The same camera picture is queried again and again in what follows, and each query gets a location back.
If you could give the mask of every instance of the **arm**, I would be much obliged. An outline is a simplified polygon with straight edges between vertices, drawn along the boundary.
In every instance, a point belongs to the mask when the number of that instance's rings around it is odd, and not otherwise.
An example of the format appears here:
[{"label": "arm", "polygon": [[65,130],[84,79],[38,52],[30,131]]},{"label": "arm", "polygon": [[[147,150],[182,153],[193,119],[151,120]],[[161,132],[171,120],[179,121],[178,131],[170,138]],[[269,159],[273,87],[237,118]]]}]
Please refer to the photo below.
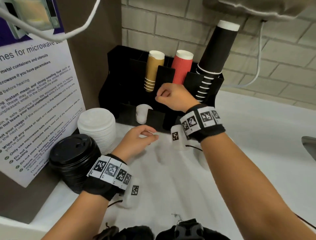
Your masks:
[{"label": "arm", "polygon": [[[186,112],[199,104],[182,85],[163,84],[156,101]],[[201,142],[216,185],[245,239],[316,239],[259,168],[225,134]]]},{"label": "arm", "polygon": [[[132,128],[112,154],[127,162],[158,139],[152,132],[156,130],[146,125]],[[83,191],[42,240],[91,240],[99,232],[108,204],[104,197]]]}]

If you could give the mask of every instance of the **hand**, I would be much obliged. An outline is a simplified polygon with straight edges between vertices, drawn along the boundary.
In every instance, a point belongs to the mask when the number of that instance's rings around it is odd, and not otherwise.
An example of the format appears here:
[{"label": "hand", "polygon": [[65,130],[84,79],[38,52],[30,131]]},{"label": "hand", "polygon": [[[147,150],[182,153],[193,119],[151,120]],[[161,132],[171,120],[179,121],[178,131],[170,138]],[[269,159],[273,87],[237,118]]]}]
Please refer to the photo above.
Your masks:
[{"label": "hand", "polygon": [[183,85],[164,83],[158,90],[156,101],[172,110],[186,112],[189,108],[199,104]]},{"label": "hand", "polygon": [[158,135],[152,133],[157,132],[154,128],[141,125],[129,130],[120,144],[113,150],[112,154],[122,159],[124,162],[128,161],[131,157],[141,153],[147,145],[158,140]]}]

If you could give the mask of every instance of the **sink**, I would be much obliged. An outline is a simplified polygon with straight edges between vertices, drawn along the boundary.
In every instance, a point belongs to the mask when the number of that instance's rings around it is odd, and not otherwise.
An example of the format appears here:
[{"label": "sink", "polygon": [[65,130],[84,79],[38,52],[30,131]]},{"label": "sink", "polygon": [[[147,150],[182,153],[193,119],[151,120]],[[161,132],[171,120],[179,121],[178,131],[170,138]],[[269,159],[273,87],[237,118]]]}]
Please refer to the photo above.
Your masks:
[{"label": "sink", "polygon": [[315,137],[302,137],[302,144],[308,153],[313,157],[316,161],[316,138]]}]

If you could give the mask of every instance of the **brick wall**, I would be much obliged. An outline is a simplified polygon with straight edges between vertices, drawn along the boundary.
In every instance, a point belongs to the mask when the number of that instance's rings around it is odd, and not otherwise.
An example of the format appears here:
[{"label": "brick wall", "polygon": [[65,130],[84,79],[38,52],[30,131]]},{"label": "brick wall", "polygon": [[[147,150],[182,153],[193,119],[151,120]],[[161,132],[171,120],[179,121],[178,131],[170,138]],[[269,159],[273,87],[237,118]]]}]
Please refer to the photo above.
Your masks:
[{"label": "brick wall", "polygon": [[[256,73],[260,20],[214,12],[202,0],[122,0],[123,45],[199,61],[219,20],[241,25],[224,66],[224,84],[245,84]],[[222,90],[316,110],[316,7],[290,22],[265,23],[259,78]]]}]

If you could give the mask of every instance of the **forearm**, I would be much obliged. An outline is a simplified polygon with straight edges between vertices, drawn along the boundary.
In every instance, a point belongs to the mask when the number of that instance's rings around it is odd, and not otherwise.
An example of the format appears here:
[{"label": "forearm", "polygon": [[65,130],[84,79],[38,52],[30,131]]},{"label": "forearm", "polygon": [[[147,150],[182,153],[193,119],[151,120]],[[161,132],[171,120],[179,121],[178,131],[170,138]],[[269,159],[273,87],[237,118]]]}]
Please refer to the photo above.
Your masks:
[{"label": "forearm", "polygon": [[109,201],[82,192],[42,240],[91,240],[98,234]]},{"label": "forearm", "polygon": [[245,239],[253,239],[256,234],[260,234],[256,239],[267,239],[263,235],[271,237],[270,234],[275,237],[274,231],[280,238],[270,239],[282,239],[282,228],[288,231],[294,226],[306,230],[306,236],[314,239],[260,169],[225,133],[206,138],[201,146],[216,185]]}]

